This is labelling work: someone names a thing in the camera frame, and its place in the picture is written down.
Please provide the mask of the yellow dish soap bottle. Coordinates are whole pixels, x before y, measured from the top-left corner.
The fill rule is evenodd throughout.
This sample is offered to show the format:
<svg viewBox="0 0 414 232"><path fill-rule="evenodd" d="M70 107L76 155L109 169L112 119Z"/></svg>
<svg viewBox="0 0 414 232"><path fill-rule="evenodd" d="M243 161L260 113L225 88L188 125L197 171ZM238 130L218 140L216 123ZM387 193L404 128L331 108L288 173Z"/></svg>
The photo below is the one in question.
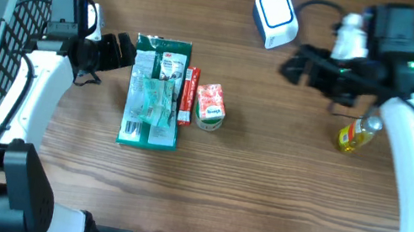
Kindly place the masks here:
<svg viewBox="0 0 414 232"><path fill-rule="evenodd" d="M363 117L354 120L348 126L339 130L337 148L341 152L353 152L370 142L375 134L383 129L383 121L379 116Z"/></svg>

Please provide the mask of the green sponge package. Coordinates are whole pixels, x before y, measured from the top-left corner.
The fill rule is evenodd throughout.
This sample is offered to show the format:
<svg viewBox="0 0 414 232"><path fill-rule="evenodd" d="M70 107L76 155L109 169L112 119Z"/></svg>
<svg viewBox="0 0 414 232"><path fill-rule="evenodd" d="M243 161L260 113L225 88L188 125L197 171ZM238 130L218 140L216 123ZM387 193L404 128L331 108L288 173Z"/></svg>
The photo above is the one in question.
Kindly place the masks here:
<svg viewBox="0 0 414 232"><path fill-rule="evenodd" d="M192 45L140 34L136 48L135 64L132 68L130 87L116 142L120 145L148 150L175 150L178 135L178 107L180 107L178 97L183 92ZM171 125L166 129L146 124L138 117L144 103L145 78L174 81Z"/></svg>

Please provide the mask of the teal wipes packet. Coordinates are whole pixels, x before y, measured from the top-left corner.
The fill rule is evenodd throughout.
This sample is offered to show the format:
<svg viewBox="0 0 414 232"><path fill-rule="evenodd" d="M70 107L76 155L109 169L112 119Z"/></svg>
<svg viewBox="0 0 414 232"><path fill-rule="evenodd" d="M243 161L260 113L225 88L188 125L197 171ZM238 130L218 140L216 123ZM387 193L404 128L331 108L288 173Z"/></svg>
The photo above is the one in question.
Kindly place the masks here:
<svg viewBox="0 0 414 232"><path fill-rule="evenodd" d="M143 80L143 101L139 119L151 126L168 128L171 123L173 105L173 80L145 78Z"/></svg>

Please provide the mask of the red stick packet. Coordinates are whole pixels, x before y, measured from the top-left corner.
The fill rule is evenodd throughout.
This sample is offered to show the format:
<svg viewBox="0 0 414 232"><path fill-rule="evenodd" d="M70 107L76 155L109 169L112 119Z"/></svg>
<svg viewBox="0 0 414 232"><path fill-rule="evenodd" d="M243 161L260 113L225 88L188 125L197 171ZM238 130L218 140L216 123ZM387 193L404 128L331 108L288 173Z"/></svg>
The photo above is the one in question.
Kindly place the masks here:
<svg viewBox="0 0 414 232"><path fill-rule="evenodd" d="M177 123L179 126L190 125L192 107L194 106L194 99L196 88L199 80L200 69L198 67L189 67L185 73L185 81L183 86L183 93L178 110Z"/></svg>

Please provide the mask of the red patterned small carton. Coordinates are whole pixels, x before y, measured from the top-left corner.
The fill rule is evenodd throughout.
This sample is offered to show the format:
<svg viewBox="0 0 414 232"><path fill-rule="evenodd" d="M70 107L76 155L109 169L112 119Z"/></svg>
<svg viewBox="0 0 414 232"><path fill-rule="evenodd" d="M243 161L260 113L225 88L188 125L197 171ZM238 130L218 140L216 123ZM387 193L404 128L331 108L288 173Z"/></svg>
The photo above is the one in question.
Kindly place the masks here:
<svg viewBox="0 0 414 232"><path fill-rule="evenodd" d="M198 116L200 120L221 120L225 118L226 109L224 93L220 84L199 85L197 88Z"/></svg>

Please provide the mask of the green lidded jar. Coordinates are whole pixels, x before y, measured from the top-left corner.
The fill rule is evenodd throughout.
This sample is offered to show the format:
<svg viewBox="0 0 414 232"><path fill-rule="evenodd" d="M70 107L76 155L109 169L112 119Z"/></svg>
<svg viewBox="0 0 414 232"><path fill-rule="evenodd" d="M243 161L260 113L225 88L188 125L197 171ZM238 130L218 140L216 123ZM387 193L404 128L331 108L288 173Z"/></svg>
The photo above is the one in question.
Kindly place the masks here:
<svg viewBox="0 0 414 232"><path fill-rule="evenodd" d="M200 129L210 131L215 131L219 129L223 123L224 119L200 119L199 116L199 105L195 108L195 123L198 125Z"/></svg>

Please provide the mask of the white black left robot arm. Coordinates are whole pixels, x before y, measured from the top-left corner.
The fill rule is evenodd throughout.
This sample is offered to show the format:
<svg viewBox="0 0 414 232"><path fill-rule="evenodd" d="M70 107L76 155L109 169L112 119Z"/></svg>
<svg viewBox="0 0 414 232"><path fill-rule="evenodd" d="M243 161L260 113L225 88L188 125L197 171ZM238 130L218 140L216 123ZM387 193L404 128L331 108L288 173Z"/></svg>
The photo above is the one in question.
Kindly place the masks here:
<svg viewBox="0 0 414 232"><path fill-rule="evenodd" d="M135 64L130 36L101 34L93 0L47 0L51 18L13 55L19 73L0 105L0 232L98 232L85 210L57 204L38 152L56 105L79 78Z"/></svg>

